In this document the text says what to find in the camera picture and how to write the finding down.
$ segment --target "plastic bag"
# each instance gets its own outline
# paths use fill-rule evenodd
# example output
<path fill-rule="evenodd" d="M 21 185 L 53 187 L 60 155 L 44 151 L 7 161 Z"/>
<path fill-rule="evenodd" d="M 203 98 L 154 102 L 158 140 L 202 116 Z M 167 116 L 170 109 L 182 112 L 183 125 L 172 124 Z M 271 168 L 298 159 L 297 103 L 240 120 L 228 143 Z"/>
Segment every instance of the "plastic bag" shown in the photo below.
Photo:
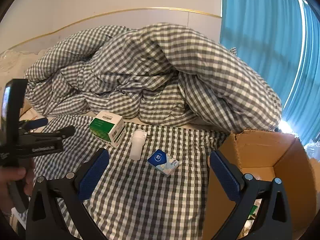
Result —
<path fill-rule="evenodd" d="M 304 147 L 308 157 L 315 158 L 318 162 L 320 162 L 320 142 L 314 143 L 313 140 L 310 140 Z"/>

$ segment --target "open cardboard box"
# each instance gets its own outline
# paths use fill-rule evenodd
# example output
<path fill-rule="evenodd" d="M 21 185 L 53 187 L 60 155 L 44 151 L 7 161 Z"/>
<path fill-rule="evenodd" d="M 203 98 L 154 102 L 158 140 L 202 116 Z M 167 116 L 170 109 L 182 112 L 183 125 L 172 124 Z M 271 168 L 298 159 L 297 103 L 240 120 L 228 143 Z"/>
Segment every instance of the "open cardboard box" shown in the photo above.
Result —
<path fill-rule="evenodd" d="M 245 130 L 231 133 L 219 150 L 242 173 L 272 181 L 279 177 L 286 190 L 292 218 L 293 237 L 308 227 L 316 215 L 316 183 L 313 168 L 298 138 L 292 134 Z M 213 170 L 209 185 L 202 240 L 210 240 L 235 206 L 228 199 Z"/>

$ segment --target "phone screen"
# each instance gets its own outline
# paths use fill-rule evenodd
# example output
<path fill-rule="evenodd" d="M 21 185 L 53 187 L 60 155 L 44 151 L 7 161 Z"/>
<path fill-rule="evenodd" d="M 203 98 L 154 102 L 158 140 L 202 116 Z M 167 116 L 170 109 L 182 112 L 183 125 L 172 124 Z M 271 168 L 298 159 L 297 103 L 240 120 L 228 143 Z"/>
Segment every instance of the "phone screen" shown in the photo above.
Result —
<path fill-rule="evenodd" d="M 2 99 L 1 115 L 4 120 L 6 120 L 6 118 L 7 118 L 7 107 L 8 107 L 9 94 L 10 94 L 10 86 L 5 88 L 4 94 L 3 94 L 3 99 Z"/>

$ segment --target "blue curtain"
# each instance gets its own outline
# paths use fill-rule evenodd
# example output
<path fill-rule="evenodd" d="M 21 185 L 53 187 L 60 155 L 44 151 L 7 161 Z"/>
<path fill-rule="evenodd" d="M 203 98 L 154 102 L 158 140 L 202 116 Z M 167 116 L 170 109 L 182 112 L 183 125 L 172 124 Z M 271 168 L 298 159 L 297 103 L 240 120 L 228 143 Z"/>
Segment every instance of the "blue curtain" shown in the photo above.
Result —
<path fill-rule="evenodd" d="M 320 131 L 320 24 L 301 7 L 304 17 L 298 0 L 222 0 L 220 43 L 275 90 L 283 119 L 306 144 Z"/>
<path fill-rule="evenodd" d="M 275 90 L 284 105 L 301 54 L 302 19 L 298 0 L 222 0 L 220 43 Z"/>
<path fill-rule="evenodd" d="M 310 6 L 304 3 L 305 42 L 298 78 L 283 118 L 303 144 L 320 131 L 320 24 Z"/>

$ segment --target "gold trim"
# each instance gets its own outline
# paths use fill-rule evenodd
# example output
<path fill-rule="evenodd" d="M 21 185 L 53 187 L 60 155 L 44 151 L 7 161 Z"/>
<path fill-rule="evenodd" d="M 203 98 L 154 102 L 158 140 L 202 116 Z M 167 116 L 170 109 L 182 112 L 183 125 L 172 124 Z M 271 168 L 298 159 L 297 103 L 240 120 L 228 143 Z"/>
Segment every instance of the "gold trim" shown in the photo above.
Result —
<path fill-rule="evenodd" d="M 38 38 L 41 38 L 41 37 L 44 37 L 44 36 L 48 36 L 48 35 L 51 35 L 51 34 L 55 34 L 65 28 L 68 28 L 72 25 L 75 25 L 75 24 L 78 24 L 80 22 L 84 22 L 86 20 L 90 20 L 90 19 L 93 19 L 93 18 L 97 18 L 97 17 L 100 17 L 100 16 L 105 16 L 105 15 L 109 15 L 109 14 L 115 14 L 115 13 L 119 13 L 119 12 L 129 12 L 129 11 L 138 11 L 138 10 L 150 10 L 150 9 L 161 9 L 161 10 L 173 10 L 173 11 L 184 11 L 184 12 L 192 12 L 192 13 L 197 13 L 197 14 L 202 14 L 202 15 L 207 15 L 207 16 L 211 16 L 211 17 L 214 17 L 214 18 L 218 18 L 218 19 L 221 19 L 221 16 L 218 16 L 218 15 L 215 15 L 215 14 L 212 14 L 212 13 L 206 13 L 206 12 L 202 12 L 202 11 L 196 11 L 196 10 L 191 10 L 191 9 L 183 9 L 183 8 L 172 8 L 172 7 L 145 7 L 145 8 L 132 8 L 132 9 L 122 9 L 122 10 L 117 10 L 117 11 L 111 11 L 111 12 L 107 12 L 107 13 L 101 13 L 101 14 L 97 14 L 97 15 L 93 15 L 93 16 L 90 16 L 88 18 L 85 18 L 85 19 L 81 19 L 79 21 L 76 21 L 74 23 L 71 23 L 71 24 L 68 24 L 54 32 L 50 32 L 50 33 L 46 33 L 46 34 L 42 34 L 40 36 L 36 36 L 34 38 L 31 38 L 31 39 L 28 39 L 26 41 L 22 41 L 14 46 L 12 46 L 11 48 L 8 48 L 8 49 L 14 49 L 22 44 L 25 44 L 29 41 L 33 41 L 35 39 L 38 39 Z"/>

